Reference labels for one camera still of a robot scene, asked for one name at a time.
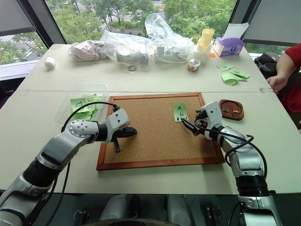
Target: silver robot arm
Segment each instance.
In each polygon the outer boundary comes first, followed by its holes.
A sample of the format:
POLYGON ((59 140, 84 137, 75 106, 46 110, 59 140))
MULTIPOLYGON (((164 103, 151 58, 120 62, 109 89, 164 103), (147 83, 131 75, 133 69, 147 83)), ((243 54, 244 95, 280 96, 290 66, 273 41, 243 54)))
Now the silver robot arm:
MULTIPOLYGON (((196 120, 201 122, 198 124, 199 130, 186 119, 182 119, 183 124, 195 135, 203 134, 207 139, 216 140, 225 153, 244 143, 227 135, 250 139, 230 127, 222 126, 222 113, 217 102, 201 107, 197 113, 196 120)), ((228 155, 239 192, 238 200, 242 210, 239 215, 240 225, 281 226, 274 199, 265 181, 259 153, 253 146, 246 144, 228 155)))
POLYGON ((107 144, 136 133, 124 109, 111 114, 103 124, 75 120, 53 137, 0 197, 0 226, 23 226, 35 221, 44 195, 59 173, 68 165, 80 147, 95 141, 107 144))

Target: plastic bag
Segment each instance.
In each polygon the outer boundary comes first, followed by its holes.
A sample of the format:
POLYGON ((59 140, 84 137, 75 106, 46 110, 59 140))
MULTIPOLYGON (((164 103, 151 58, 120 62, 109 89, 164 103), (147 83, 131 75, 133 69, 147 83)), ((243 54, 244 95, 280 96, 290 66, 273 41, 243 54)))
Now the plastic bag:
POLYGON ((191 58, 192 38, 175 33, 158 13, 146 18, 145 27, 152 40, 150 52, 155 62, 182 64, 191 58))
POLYGON ((144 37, 104 31, 100 39, 104 43, 102 52, 114 61, 126 65, 147 67, 150 40, 144 37))
POLYGON ((95 61, 107 59, 107 56, 101 52, 103 42, 87 40, 73 43, 68 49, 68 53, 78 61, 95 61))

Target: cork board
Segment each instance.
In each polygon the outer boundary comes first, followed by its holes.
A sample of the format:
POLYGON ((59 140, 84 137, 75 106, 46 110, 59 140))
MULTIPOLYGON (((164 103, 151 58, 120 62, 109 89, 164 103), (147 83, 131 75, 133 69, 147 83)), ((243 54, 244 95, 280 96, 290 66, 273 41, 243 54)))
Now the cork board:
MULTIPOLYGON (((114 144, 101 144, 97 170, 223 163, 220 147, 204 136, 194 136, 181 122, 174 121, 173 104, 185 103, 191 121, 195 110, 205 105, 201 93, 111 97, 124 108, 138 133, 119 138, 120 153, 114 144)), ((107 116, 112 113, 108 108, 107 116)))

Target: red sleeve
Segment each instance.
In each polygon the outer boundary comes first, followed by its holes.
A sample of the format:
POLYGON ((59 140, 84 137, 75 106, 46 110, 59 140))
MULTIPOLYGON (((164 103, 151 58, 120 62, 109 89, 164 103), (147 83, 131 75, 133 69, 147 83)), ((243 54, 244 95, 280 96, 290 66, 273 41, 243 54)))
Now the red sleeve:
POLYGON ((288 48, 285 53, 294 61, 296 67, 301 67, 301 43, 288 48))

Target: white table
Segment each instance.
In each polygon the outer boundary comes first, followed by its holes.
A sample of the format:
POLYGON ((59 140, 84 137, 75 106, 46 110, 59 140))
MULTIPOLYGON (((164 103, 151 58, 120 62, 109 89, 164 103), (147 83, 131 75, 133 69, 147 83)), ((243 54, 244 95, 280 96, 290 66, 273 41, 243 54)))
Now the white table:
MULTIPOLYGON (((6 189, 46 142, 60 132, 54 117, 66 94, 64 91, 18 90, 0 110, 0 189, 6 189)), ((111 96, 141 94, 150 93, 110 93, 111 96)), ((269 189, 278 193, 301 191, 301 135, 274 93, 208 92, 203 93, 203 97, 206 103, 220 99, 241 102, 244 119, 223 119, 224 126, 255 137, 253 143, 268 162, 269 189)), ((238 193, 231 169, 226 164, 98 172, 99 147, 100 143, 86 145, 73 158, 67 193, 238 193)), ((56 192, 62 189, 64 175, 62 172, 59 177, 56 192)))
POLYGON ((67 91, 77 81, 101 81, 111 92, 259 92, 270 88, 245 48, 240 55, 209 58, 197 73, 188 72, 186 64, 151 62, 148 71, 127 71, 112 60, 75 62, 68 55, 69 45, 53 45, 26 76, 18 90, 67 91), (46 57, 56 60, 54 70, 47 71, 46 57), (217 64, 227 62, 250 74, 248 82, 229 86, 222 82, 217 64))

